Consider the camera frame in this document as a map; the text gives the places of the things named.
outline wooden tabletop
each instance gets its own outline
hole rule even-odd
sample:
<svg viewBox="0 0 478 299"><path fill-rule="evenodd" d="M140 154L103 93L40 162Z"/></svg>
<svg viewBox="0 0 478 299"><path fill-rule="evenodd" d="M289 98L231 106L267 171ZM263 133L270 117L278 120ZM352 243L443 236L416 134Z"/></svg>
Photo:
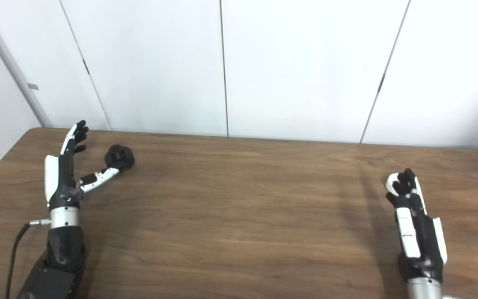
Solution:
<svg viewBox="0 0 478 299"><path fill-rule="evenodd" d="M23 223L47 218L44 157L66 130L32 129L0 162L0 298ZM411 167L449 261L444 292L478 299L478 151L91 131L76 177L108 147L133 169L82 202L88 299L404 299L388 174ZM45 250L32 227L12 294Z"/></svg>

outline robotic hand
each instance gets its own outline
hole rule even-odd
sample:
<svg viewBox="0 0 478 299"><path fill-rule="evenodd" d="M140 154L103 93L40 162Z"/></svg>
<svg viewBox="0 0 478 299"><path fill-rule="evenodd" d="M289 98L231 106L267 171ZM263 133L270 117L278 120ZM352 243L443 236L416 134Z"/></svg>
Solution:
<svg viewBox="0 0 478 299"><path fill-rule="evenodd" d="M396 210L402 245L398 267L407 283L409 298L442 299L447 251L440 218L427 216L418 178L409 168L391 174L386 186L387 199Z"/></svg>
<svg viewBox="0 0 478 299"><path fill-rule="evenodd" d="M77 145L87 138L85 125L86 121L82 120L72 127L58 157L45 158L45 196L51 219L28 224L51 224L51 229L47 233L47 249L32 268L18 299L73 299L76 296L85 268L83 232L78 226L79 202L84 193L134 165L129 148L113 145L105 155L106 168L75 181L73 155L86 149L85 145Z"/></svg>

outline prosthetic arm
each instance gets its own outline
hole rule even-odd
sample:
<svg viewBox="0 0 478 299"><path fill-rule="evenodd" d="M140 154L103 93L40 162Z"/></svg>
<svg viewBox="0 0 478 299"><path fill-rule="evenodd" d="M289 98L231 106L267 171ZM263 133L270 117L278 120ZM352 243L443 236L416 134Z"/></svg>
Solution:
<svg viewBox="0 0 478 299"><path fill-rule="evenodd" d="M447 261L440 218L427 216L418 178L409 168L387 179L387 199L394 206L402 250L398 267L410 299L442 299Z"/></svg>
<svg viewBox="0 0 478 299"><path fill-rule="evenodd" d="M134 165L132 151L113 145L105 155L106 168L78 180L73 177L73 155L85 150L77 145L87 138L88 127L80 121L65 137L60 155L45 158L45 196L51 219L30 225L51 225L47 249L35 263L18 299L73 299L85 268L83 232L78 226L79 202L91 191Z"/></svg>

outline black knob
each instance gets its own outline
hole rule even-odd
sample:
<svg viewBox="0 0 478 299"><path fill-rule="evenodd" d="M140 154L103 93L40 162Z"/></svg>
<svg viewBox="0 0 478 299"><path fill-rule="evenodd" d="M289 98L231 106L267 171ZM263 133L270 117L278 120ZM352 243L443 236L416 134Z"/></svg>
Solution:
<svg viewBox="0 0 478 299"><path fill-rule="evenodd" d="M129 147L114 144L108 149L105 155L105 162L108 167L114 167L119 172L125 172L134 166L135 159Z"/></svg>

